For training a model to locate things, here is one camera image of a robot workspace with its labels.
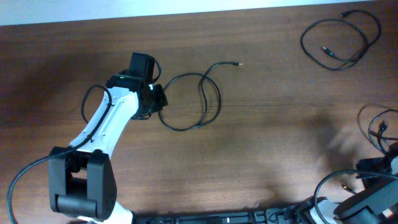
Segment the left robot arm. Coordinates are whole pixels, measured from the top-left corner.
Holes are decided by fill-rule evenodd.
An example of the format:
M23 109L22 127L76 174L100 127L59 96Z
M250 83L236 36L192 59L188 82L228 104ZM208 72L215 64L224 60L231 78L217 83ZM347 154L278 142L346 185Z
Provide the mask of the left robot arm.
M50 208L88 223L133 223L134 214L117 201L111 165L115 145L130 120L149 119L167 105L153 76L160 65L133 53L128 69L114 74L83 131L68 147L55 147L49 160Z

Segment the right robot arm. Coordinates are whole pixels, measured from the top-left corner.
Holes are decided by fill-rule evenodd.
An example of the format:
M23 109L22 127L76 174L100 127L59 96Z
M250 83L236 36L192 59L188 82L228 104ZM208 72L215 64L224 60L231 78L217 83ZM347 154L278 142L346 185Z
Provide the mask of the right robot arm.
M295 215L299 223L397 223L397 156L361 159L356 174L364 190L341 203L317 197L321 186L343 174L338 171L325 177L316 187L314 196L299 205Z

